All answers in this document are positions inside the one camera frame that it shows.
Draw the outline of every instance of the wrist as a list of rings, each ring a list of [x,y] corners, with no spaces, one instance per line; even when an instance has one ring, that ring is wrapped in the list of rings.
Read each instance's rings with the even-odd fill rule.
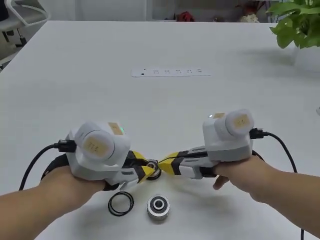
[[[250,193],[251,197],[259,203],[268,204],[268,199],[272,195],[280,173],[281,171],[270,167],[270,169],[261,176],[259,183]]]
[[[60,218],[64,214],[68,213],[68,206],[65,201],[62,201],[58,194],[55,194],[51,189],[46,186],[37,186],[35,187],[37,194],[44,204],[44,207],[47,209],[48,214],[54,218]]]

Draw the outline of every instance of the forearm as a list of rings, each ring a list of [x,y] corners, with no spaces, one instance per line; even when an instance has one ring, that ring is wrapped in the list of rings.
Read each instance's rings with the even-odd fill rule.
[[[320,177],[276,171],[259,201],[320,238]]]
[[[33,240],[64,210],[40,186],[0,196],[0,239]]]

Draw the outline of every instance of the power outlet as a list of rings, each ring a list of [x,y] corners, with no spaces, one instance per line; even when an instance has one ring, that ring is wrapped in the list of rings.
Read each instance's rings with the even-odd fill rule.
[[[196,76],[211,76],[209,71],[202,68],[138,68],[131,71],[131,76],[134,78],[152,78],[152,77],[196,77]]]

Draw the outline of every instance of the metal ring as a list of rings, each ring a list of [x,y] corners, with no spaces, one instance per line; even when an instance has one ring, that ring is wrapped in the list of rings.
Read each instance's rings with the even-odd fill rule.
[[[148,200],[146,210],[152,220],[163,221],[168,217],[170,211],[169,200],[157,194]]]
[[[158,167],[157,160],[149,159],[146,166],[154,169],[154,173],[150,177],[148,177],[147,180],[154,181],[160,178],[162,170]]]

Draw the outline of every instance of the hand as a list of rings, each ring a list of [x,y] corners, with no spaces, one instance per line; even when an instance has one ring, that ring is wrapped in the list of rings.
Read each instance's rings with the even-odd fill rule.
[[[227,182],[231,182],[240,190],[249,193],[260,202],[264,186],[268,185],[273,175],[278,172],[257,156],[237,162],[224,162],[215,167],[215,174],[219,175],[213,188],[219,190]]]
[[[69,166],[59,167],[48,173],[40,182],[39,188],[45,192],[48,201],[59,206],[60,215],[72,212],[91,197],[104,189],[105,181],[86,181],[72,175]]]

